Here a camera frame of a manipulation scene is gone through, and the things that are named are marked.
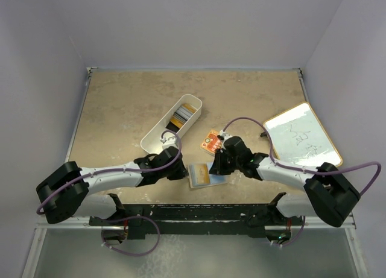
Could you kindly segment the white oblong plastic tray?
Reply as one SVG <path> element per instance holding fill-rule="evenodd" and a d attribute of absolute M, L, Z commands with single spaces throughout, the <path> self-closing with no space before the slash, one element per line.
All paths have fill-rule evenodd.
<path fill-rule="evenodd" d="M 163 150 L 163 140 L 174 137 L 165 130 L 171 130 L 180 138 L 192 127 L 201 116 L 202 101 L 191 94 L 183 95 L 163 116 L 163 118 L 142 138 L 141 148 L 147 153 L 160 153 Z"/>

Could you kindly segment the white credit card stack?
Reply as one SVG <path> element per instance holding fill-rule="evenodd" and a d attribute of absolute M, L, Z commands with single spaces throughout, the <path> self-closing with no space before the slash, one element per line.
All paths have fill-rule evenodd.
<path fill-rule="evenodd" d="M 191 118 L 191 116 L 195 113 L 195 111 L 190 111 L 187 107 L 184 105 L 181 105 L 177 110 L 176 114 L 181 116 L 183 119 L 188 120 Z"/>

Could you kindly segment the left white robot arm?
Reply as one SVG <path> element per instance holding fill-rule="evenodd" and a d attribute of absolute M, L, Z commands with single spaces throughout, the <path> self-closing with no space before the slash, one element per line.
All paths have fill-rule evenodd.
<path fill-rule="evenodd" d="M 181 180 L 188 175 L 182 157 L 179 149 L 169 147 L 113 167 L 81 168 L 74 161 L 66 162 L 37 186 L 40 205 L 36 213 L 57 224 L 73 217 L 93 194 L 154 185 L 163 178 Z"/>

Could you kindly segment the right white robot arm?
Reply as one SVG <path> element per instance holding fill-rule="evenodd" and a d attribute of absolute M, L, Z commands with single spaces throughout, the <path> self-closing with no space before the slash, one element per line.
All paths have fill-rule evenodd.
<path fill-rule="evenodd" d="M 239 171 L 248 178 L 271 181 L 303 190 L 305 195 L 289 194 L 279 198 L 268 210 L 269 220 L 283 224 L 292 216 L 317 216 L 326 224 L 340 227 L 359 202 L 361 195 L 342 174 L 332 175 L 337 168 L 330 163 L 307 167 L 299 172 L 277 164 L 265 153 L 252 153 L 239 136 L 230 137 L 216 150 L 209 170 L 212 175 L 229 175 Z"/>

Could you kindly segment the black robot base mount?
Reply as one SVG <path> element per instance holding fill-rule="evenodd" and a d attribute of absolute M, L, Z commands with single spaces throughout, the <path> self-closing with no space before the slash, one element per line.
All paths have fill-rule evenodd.
<path fill-rule="evenodd" d="M 288 230 L 299 226 L 302 219 L 285 218 L 276 209 L 278 194 L 268 204 L 118 204 L 116 212 L 107 219 L 92 216 L 91 226 L 111 229 L 126 226 L 128 239 L 144 239 L 146 235 L 242 235 L 264 238 L 266 228 Z"/>

